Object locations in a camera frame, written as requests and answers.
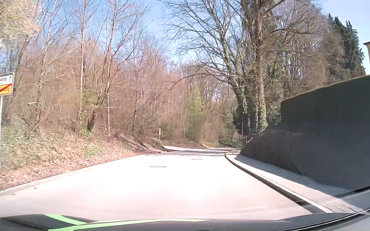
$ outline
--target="forest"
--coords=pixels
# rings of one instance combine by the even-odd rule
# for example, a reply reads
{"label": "forest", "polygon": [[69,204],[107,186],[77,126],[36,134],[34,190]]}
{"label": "forest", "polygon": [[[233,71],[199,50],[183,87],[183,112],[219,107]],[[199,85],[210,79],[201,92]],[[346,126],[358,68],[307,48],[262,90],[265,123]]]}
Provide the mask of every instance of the forest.
{"label": "forest", "polygon": [[157,3],[162,35],[141,1],[0,0],[3,126],[236,144],[278,123],[281,100],[365,75],[357,30],[319,0]]}

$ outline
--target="green stripe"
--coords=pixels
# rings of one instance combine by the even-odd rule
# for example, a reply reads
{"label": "green stripe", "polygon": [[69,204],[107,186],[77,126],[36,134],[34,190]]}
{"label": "green stripe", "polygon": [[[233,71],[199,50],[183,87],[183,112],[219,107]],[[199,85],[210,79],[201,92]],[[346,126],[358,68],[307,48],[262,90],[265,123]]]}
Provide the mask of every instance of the green stripe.
{"label": "green stripe", "polygon": [[92,223],[106,223],[106,222],[122,222],[122,221],[126,221],[126,220],[97,221],[97,222],[90,222],[90,224],[92,224]]}
{"label": "green stripe", "polygon": [[48,231],[75,231],[75,230],[86,229],[86,228],[100,228],[100,227],[109,227],[109,226],[124,225],[124,224],[139,224],[139,223],[148,223],[148,222],[202,222],[202,221],[209,221],[209,220],[156,219],[156,220],[138,220],[138,221],[113,222],[113,223],[102,223],[102,224],[88,223],[88,224],[81,225],[81,226],[71,226],[71,227],[65,227],[65,228],[50,229]]}
{"label": "green stripe", "polygon": [[63,217],[61,215],[56,215],[56,214],[44,214],[44,215],[47,216],[47,217],[54,218],[56,220],[62,221],[62,222],[70,223],[70,224],[75,224],[75,225],[86,224],[85,222],[77,221],[77,220],[74,220],[74,219],[71,219],[71,218],[66,218],[66,217]]}

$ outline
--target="metal pole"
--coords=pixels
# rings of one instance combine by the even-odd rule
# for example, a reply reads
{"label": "metal pole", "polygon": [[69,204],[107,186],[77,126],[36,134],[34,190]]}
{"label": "metal pole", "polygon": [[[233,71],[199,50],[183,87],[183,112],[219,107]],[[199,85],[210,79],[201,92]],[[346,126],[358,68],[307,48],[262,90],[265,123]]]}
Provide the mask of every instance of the metal pole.
{"label": "metal pole", "polygon": [[3,102],[4,97],[0,97],[0,157],[1,157],[1,127],[2,127],[2,121],[3,121]]}

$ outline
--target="red diagonal stripe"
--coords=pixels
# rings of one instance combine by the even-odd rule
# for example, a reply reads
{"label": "red diagonal stripe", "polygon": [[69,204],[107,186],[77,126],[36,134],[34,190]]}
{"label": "red diagonal stripe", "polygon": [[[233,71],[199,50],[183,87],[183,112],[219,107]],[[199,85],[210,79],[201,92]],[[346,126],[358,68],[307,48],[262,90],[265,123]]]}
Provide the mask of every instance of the red diagonal stripe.
{"label": "red diagonal stripe", "polygon": [[11,86],[12,85],[12,83],[10,83],[10,84],[8,84],[8,85],[6,85],[5,87],[3,87],[1,90],[0,90],[0,92],[2,92],[3,90],[5,90],[5,89],[7,89],[9,86]]}

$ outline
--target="car hood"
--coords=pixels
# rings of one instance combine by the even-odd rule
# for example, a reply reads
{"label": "car hood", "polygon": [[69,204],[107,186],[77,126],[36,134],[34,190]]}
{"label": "car hood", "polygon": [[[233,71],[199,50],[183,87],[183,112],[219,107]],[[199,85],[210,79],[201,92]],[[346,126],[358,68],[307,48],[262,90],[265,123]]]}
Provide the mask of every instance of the car hood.
{"label": "car hood", "polygon": [[0,230],[22,231],[275,231],[349,216],[350,213],[309,214],[281,220],[147,219],[96,221],[66,215],[32,214],[0,218]]}

